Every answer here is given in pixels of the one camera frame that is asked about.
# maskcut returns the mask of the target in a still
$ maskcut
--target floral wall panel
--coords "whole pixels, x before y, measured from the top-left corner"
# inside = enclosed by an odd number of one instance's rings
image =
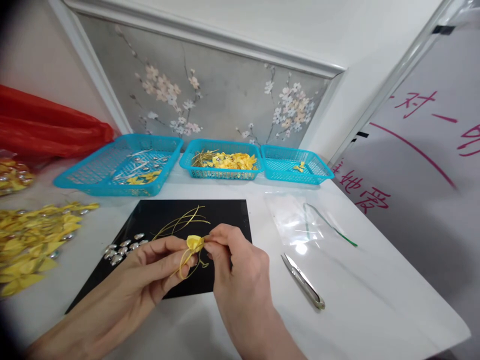
[[[330,80],[79,16],[137,133],[298,148]]]

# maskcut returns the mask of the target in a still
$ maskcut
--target finger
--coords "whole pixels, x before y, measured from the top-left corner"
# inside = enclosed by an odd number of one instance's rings
[[[139,267],[138,283],[146,286],[156,280],[169,277],[179,270],[181,262],[188,258],[188,254],[188,251],[177,251],[158,261]],[[195,258],[191,257],[189,263],[192,264],[194,261]]]
[[[158,304],[160,300],[164,298],[164,296],[175,286],[180,284],[189,274],[190,271],[190,266],[188,264],[183,265],[181,268],[181,274],[182,277],[180,277],[179,272],[177,272],[174,276],[172,277],[166,277],[161,280],[154,281],[152,283],[152,290],[151,290],[151,296],[153,299],[153,302],[155,304]]]
[[[181,250],[185,251],[186,249],[188,249],[187,242],[176,236],[162,237],[138,248],[139,252],[144,254],[146,264],[151,264],[165,255]]]
[[[223,223],[210,231],[210,236],[207,236],[205,241],[228,246],[232,255],[241,254],[252,245],[238,227]]]
[[[228,249],[216,242],[207,242],[203,247],[211,255],[215,265],[215,282],[220,281],[220,283],[223,283],[225,280],[228,280],[230,278],[230,255]]]

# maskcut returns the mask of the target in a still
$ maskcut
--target red plastic bag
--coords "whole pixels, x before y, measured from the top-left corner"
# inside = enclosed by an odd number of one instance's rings
[[[85,156],[113,137],[93,116],[0,85],[0,148],[20,159]]]

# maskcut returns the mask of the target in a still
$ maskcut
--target hand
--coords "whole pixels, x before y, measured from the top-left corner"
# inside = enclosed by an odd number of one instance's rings
[[[215,265],[213,294],[240,356],[305,359],[275,310],[267,253],[245,239],[238,227],[227,224],[214,228],[205,241]]]
[[[175,236],[141,245],[62,321],[30,346],[29,358],[103,358],[133,333],[165,294],[182,281],[177,271],[187,248],[187,243]],[[181,269],[183,277],[196,263],[196,256],[192,256]]]

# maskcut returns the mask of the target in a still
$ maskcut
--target blue plastic basket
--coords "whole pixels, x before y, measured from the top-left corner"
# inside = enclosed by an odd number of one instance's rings
[[[319,185],[334,178],[329,167],[311,151],[264,145],[261,147],[261,156],[267,179]],[[303,172],[293,169],[301,162],[305,162]]]
[[[177,137],[123,135],[59,175],[53,184],[59,188],[78,189],[93,196],[155,196],[179,158],[183,143]],[[130,156],[144,150],[149,151]],[[135,158],[155,161],[160,167],[151,166],[149,172],[161,170],[161,174],[154,181],[141,185],[114,180],[117,175],[130,174],[138,166]]]
[[[192,160],[197,152],[201,151],[217,151],[218,153],[234,154],[245,153],[250,156],[255,155],[257,158],[257,170],[232,170],[219,169],[214,167],[196,167],[192,166]],[[196,139],[193,140],[185,150],[185,153],[180,159],[180,166],[190,172],[192,178],[206,178],[206,179],[229,179],[229,180],[253,180],[258,173],[263,171],[262,161],[260,157],[259,148],[255,145],[233,142],[233,141],[219,141]]]

